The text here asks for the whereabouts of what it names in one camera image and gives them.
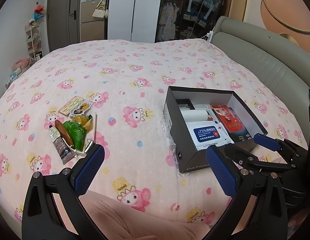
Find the green snack packet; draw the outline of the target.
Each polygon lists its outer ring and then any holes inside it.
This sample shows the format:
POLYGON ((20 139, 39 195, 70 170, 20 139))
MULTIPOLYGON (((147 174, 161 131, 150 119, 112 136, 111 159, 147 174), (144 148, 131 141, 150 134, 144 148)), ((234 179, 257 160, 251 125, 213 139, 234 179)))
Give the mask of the green snack packet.
POLYGON ((87 130, 81 124, 77 124, 72 121, 66 121, 63 123, 63 125, 70 134, 75 149, 82 151, 84 147, 87 130))

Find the brown wooden comb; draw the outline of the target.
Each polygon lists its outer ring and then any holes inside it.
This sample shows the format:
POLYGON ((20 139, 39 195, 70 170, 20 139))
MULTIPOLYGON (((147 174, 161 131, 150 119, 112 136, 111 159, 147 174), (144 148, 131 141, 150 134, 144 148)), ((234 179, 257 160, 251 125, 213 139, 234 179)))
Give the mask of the brown wooden comb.
POLYGON ((69 146, 73 146, 73 140, 61 121, 55 120, 55 128, 59 131, 61 137, 66 141, 66 143, 69 146))

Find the yellow snack packet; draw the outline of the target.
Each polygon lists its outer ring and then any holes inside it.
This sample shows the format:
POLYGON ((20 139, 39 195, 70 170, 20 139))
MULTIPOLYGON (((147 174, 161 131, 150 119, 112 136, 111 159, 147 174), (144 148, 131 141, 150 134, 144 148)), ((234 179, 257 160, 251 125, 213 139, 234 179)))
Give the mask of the yellow snack packet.
POLYGON ((87 132, 90 132, 92 130, 94 124, 92 115, 77 115, 72 117, 71 121, 81 125, 87 132))

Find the yellow printed card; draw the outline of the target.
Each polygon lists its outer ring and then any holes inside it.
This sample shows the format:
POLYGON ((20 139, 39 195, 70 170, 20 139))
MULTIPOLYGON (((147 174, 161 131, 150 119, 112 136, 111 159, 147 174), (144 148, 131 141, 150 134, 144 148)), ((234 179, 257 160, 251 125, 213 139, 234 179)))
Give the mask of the yellow printed card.
POLYGON ((71 111, 73 111, 77 106, 79 106, 84 101, 83 98, 79 96, 74 96, 67 103, 61 107, 58 112, 64 116, 69 116, 71 111))

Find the cartoon character sticker pack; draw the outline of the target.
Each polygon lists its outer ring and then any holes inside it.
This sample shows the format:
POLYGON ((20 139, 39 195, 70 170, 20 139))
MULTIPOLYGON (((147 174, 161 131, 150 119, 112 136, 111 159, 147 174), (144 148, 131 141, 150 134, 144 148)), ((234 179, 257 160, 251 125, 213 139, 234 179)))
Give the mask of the cartoon character sticker pack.
POLYGON ((85 113, 91 109, 91 106, 92 104, 90 102, 83 101, 70 111, 69 116, 73 118, 78 115, 85 115, 85 113))

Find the red packet in box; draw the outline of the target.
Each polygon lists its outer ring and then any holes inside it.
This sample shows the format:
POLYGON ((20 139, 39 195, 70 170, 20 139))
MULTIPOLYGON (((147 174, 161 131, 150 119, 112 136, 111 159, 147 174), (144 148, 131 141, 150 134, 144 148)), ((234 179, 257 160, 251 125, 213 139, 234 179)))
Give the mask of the red packet in box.
POLYGON ((246 130, 235 112, 227 105, 212 105, 212 110, 229 133, 246 130))

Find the black cardboard shoe box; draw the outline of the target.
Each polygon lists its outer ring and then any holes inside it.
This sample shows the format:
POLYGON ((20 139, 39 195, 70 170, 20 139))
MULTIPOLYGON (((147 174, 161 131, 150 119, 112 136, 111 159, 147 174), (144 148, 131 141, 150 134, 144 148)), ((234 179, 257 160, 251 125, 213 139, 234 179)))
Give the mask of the black cardboard shoe box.
POLYGON ((207 168, 209 146, 222 151, 227 144, 235 144, 250 152, 256 147, 253 137, 267 135, 263 124, 232 90, 170 86, 163 114, 176 146, 180 173, 207 168))

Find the white cylinder bottle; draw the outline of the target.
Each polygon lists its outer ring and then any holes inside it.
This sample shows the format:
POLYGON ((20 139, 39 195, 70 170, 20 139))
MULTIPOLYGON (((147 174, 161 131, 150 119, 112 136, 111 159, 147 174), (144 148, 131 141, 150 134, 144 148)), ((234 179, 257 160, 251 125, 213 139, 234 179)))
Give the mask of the white cylinder bottle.
POLYGON ((207 121, 208 112, 206 110, 184 109, 181 114, 185 122, 207 121))

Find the grey padded headboard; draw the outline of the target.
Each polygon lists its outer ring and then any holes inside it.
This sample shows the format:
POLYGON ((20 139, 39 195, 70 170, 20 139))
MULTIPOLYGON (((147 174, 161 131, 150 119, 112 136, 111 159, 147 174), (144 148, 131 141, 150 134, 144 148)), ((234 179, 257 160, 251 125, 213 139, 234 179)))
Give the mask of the grey padded headboard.
POLYGON ((289 111, 303 129, 309 128, 310 55, 267 29, 220 17, 212 43, 249 69, 289 111))

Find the pink cartoon bed blanket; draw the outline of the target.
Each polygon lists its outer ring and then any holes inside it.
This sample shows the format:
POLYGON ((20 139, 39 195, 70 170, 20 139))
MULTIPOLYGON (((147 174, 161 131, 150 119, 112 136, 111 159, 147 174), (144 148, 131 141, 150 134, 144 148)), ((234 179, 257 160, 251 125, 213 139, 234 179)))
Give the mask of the pink cartoon bed blanket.
POLYGON ((288 104, 206 41, 85 42, 52 51, 0 98, 0 206, 20 222, 32 174, 65 167, 49 128, 69 124, 64 106, 80 98, 97 119, 85 141, 105 149, 92 191, 156 217, 216 223, 230 198, 208 168, 178 173, 163 121, 170 86, 232 90, 270 137, 307 146, 288 104))

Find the thin wooden stick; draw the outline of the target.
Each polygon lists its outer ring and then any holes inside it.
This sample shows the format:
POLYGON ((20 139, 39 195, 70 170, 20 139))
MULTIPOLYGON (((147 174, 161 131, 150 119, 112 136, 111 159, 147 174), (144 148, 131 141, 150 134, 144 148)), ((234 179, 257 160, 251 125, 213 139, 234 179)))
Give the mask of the thin wooden stick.
POLYGON ((97 113, 95 112, 93 141, 96 141, 96 128, 97 128, 97 113))

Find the black skateboard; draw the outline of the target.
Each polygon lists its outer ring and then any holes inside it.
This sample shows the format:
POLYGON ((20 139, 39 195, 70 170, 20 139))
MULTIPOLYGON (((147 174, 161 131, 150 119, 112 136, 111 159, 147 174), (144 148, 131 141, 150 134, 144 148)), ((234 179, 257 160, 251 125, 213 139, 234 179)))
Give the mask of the black skateboard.
POLYGON ((224 0, 203 0, 199 6, 199 14, 195 23, 194 33, 201 38, 211 31, 219 16, 224 0))

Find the white wardrobe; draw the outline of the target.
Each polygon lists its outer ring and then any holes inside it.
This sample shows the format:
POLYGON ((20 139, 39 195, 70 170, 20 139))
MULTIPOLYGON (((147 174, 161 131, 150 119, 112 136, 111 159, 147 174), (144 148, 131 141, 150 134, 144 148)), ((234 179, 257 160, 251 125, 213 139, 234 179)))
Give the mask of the white wardrobe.
POLYGON ((108 39, 154 43, 161 0, 109 0, 108 39))

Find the beige cabinet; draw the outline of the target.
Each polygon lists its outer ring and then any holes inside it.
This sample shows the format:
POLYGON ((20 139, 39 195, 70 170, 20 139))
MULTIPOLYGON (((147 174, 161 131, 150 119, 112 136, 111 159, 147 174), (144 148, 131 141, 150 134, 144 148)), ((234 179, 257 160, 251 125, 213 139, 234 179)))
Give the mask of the beige cabinet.
POLYGON ((81 42, 105 39, 104 18, 94 17, 93 13, 99 0, 81 3, 80 8, 80 40, 81 42))

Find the dark grey door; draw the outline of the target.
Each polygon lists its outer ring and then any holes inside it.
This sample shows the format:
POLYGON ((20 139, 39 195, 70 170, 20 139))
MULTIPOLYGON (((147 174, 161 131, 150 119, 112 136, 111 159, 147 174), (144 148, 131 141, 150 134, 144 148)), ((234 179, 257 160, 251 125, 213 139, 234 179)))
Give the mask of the dark grey door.
POLYGON ((80 0, 47 0, 49 51, 80 42, 80 0))

